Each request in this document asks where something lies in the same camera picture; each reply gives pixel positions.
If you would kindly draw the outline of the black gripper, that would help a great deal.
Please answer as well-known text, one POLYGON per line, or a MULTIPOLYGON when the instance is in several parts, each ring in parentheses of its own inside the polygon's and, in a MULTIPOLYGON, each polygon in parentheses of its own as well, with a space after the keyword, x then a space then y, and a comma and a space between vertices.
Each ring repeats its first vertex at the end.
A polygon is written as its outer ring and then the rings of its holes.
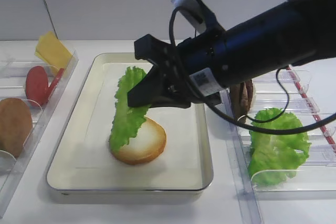
POLYGON ((128 92, 128 106, 187 109, 191 103, 219 103, 223 90, 215 71, 223 56, 223 35, 204 34, 168 44, 150 34, 134 42, 137 60, 152 68, 128 92))

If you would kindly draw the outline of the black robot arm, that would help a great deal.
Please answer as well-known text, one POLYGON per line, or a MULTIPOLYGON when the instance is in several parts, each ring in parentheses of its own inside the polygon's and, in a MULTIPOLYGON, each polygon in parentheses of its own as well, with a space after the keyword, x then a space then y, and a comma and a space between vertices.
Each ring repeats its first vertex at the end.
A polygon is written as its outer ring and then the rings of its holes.
POLYGON ((137 60, 152 68, 128 92, 128 105, 188 108, 203 98, 287 65, 335 56, 335 0, 286 0, 225 30, 202 0, 172 0, 198 31, 175 45, 145 35, 137 60))

